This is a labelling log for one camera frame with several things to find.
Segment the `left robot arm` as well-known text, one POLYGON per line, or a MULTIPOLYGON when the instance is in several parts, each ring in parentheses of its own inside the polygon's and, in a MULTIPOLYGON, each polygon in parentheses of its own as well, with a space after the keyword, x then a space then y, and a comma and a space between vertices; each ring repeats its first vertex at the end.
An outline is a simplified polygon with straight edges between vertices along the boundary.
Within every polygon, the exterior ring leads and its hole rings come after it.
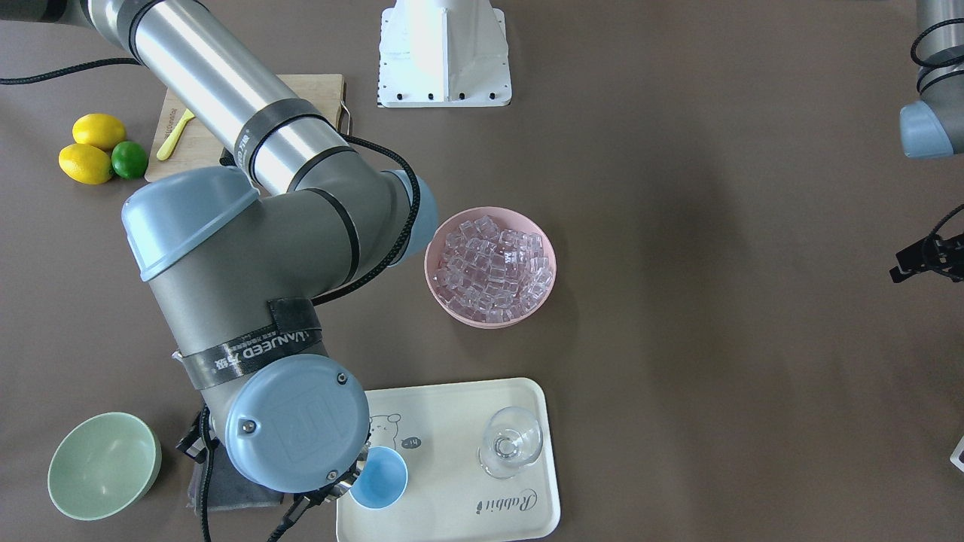
MULTIPOLYGON (((910 57, 918 68, 918 99, 899 113, 903 154, 911 159, 954 157, 963 152, 963 3, 919 1, 919 34, 910 57)), ((962 212, 954 207, 929 233, 896 255, 893 282, 933 272, 961 282, 962 236, 944 238, 940 229, 962 212)))

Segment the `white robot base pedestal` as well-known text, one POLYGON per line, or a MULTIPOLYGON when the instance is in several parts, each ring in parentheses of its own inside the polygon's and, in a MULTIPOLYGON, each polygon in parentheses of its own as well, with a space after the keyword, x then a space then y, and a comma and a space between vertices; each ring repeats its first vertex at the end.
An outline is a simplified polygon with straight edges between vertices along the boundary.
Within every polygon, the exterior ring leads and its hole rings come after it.
POLYGON ((381 108, 512 102, 505 15, 489 1, 396 1, 381 13, 381 108))

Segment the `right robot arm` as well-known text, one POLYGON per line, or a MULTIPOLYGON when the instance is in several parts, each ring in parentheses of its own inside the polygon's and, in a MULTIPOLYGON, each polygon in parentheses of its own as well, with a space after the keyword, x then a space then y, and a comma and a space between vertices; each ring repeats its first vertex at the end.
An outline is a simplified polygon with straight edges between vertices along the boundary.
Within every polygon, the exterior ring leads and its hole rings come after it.
POLYGON ((316 305, 427 246, 427 187, 403 159, 369 166, 197 1, 4 1, 2 18, 96 30, 232 150, 233 167, 138 189, 128 243, 235 469, 278 492, 346 492, 368 463, 368 401, 327 356, 316 305))

